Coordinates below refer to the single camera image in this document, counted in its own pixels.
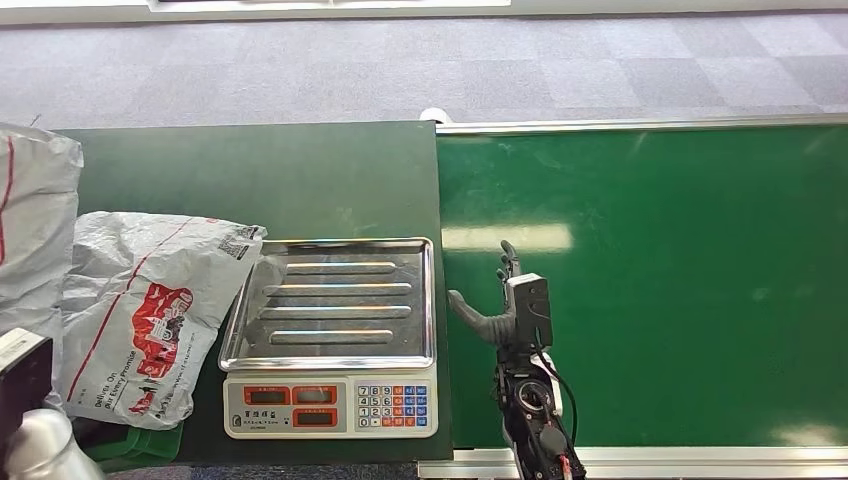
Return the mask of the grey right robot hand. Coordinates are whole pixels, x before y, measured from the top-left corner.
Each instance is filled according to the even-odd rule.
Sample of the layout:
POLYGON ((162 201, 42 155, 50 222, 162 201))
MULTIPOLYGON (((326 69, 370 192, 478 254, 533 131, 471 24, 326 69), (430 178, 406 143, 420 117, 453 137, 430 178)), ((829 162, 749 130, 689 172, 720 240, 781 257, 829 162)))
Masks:
POLYGON ((521 265, 514 246, 502 240, 501 263, 503 268, 497 271, 503 292, 503 312, 486 316, 471 307, 457 290, 447 292, 448 303, 452 311, 470 327, 483 341, 501 347, 509 344, 515 336, 516 307, 510 280, 521 275, 521 265))

